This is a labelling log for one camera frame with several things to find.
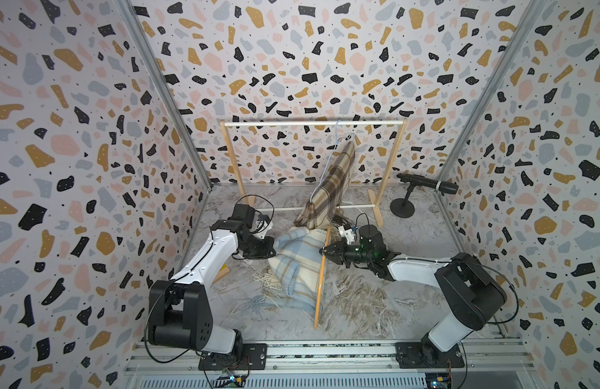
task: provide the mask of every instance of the round stand base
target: round stand base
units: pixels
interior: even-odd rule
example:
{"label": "round stand base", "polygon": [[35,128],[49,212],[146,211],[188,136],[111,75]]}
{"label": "round stand base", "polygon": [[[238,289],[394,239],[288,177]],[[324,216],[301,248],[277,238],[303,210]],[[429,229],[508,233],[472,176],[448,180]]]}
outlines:
{"label": "round stand base", "polygon": [[414,214],[414,206],[410,200],[404,204],[403,198],[395,198],[391,202],[391,212],[401,218],[409,218]]}

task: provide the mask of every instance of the wooden rod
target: wooden rod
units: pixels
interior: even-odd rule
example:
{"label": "wooden rod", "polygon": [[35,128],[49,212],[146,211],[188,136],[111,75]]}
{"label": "wooden rod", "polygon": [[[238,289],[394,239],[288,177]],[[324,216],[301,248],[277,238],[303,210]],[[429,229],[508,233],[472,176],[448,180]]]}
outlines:
{"label": "wooden rod", "polygon": [[235,177],[237,177],[237,183],[240,186],[240,193],[243,197],[246,195],[246,189],[244,188],[244,181],[241,179],[240,167],[237,165],[237,157],[235,156],[233,143],[231,142],[231,137],[228,134],[228,129],[226,128],[224,120],[220,121],[220,126],[222,126],[222,135],[224,136],[228,156],[231,158],[231,164],[233,165],[233,173],[235,174]]}
{"label": "wooden rod", "polygon": [[[328,245],[330,241],[330,230],[332,229],[332,225],[328,226],[328,232],[326,233],[326,241],[324,242],[324,247]],[[313,324],[313,329],[317,329],[319,324],[319,306],[322,303],[322,288],[324,286],[324,270],[326,269],[326,253],[322,255],[322,267],[319,269],[319,281],[317,282],[317,303],[315,304],[315,323]]]}
{"label": "wooden rod", "polygon": [[386,169],[384,170],[384,174],[382,175],[382,182],[380,183],[380,190],[378,190],[378,195],[376,196],[375,206],[376,208],[380,207],[380,202],[382,201],[382,195],[384,195],[384,190],[386,190],[386,182],[391,176],[391,171],[393,169],[393,165],[395,165],[395,158],[397,158],[397,153],[399,152],[399,145],[401,144],[402,138],[404,138],[404,133],[406,132],[406,128],[408,127],[408,119],[404,119],[404,122],[401,123],[399,130],[397,132],[397,136],[395,136],[395,141],[393,142],[393,146],[391,147],[391,154],[388,156],[388,163],[386,164]]}

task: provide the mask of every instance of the wooden clothes rack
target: wooden clothes rack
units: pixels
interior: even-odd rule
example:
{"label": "wooden clothes rack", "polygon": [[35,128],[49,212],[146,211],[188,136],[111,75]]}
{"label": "wooden clothes rack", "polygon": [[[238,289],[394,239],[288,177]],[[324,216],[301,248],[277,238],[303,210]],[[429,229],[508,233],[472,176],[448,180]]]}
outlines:
{"label": "wooden clothes rack", "polygon": [[[384,225],[384,219],[382,218],[382,213],[380,212],[380,202],[382,201],[382,196],[384,195],[384,190],[386,189],[386,183],[391,176],[393,165],[395,164],[395,159],[397,158],[397,152],[399,151],[399,146],[401,144],[401,140],[404,137],[404,133],[408,126],[408,120],[367,120],[367,121],[356,121],[356,120],[327,120],[327,121],[233,121],[226,122],[222,120],[220,122],[220,126],[222,127],[222,135],[224,136],[224,140],[226,143],[226,149],[228,150],[228,156],[231,159],[231,165],[233,166],[233,174],[237,178],[237,183],[240,187],[240,193],[243,196],[246,195],[246,188],[244,187],[244,182],[242,180],[240,174],[240,166],[237,163],[237,156],[235,155],[235,150],[233,149],[233,143],[231,141],[231,136],[228,133],[228,127],[250,127],[250,126],[258,126],[258,127],[280,127],[280,126],[334,126],[338,122],[339,126],[373,126],[373,125],[397,125],[399,128],[397,129],[397,135],[395,136],[395,141],[391,146],[391,151],[388,156],[388,162],[386,163],[386,168],[384,169],[384,174],[382,175],[382,182],[380,183],[380,188],[378,189],[378,193],[376,194],[373,190],[368,189],[367,194],[369,197],[368,204],[350,204],[345,206],[339,206],[339,208],[372,208],[373,214],[376,219],[376,224],[378,227]],[[246,203],[250,204],[250,206],[254,205],[255,198],[250,196],[246,198]],[[277,211],[290,211],[290,210],[302,210],[303,206],[290,206],[287,208],[276,208]]]}

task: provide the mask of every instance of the white rod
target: white rod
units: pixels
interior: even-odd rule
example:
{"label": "white rod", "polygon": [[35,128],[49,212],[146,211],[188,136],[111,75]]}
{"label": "white rod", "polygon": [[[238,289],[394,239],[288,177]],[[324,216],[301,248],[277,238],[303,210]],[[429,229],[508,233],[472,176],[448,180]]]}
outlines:
{"label": "white rod", "polygon": [[[340,120],[339,126],[367,126],[367,125],[401,125],[403,120]],[[250,127],[250,126],[334,126],[336,120],[327,121],[226,121],[227,127]]]}
{"label": "white rod", "polygon": [[[375,204],[345,204],[344,206],[337,206],[337,208],[373,208]],[[287,206],[286,208],[278,208],[276,207],[276,211],[301,211],[303,210],[303,206]],[[257,211],[268,212],[272,211],[272,208],[256,208]]]}

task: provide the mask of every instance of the plaid blanket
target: plaid blanket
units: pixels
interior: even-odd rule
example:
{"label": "plaid blanket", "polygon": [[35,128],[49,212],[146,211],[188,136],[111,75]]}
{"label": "plaid blanket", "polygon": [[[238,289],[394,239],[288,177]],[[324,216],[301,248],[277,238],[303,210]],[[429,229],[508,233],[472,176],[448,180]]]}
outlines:
{"label": "plaid blanket", "polygon": [[315,192],[313,201],[306,203],[304,210],[296,218],[296,227],[306,226],[308,229],[326,229],[335,214],[336,206],[341,203],[343,192],[350,185],[350,168],[354,163],[356,145],[353,138],[337,148],[341,149],[324,182]]}
{"label": "plaid blanket", "polygon": [[280,306],[315,312],[317,281],[322,265],[319,249],[324,246],[326,233],[306,227],[291,229],[276,238],[276,255],[268,258],[269,266],[280,280],[284,296],[275,298]]}

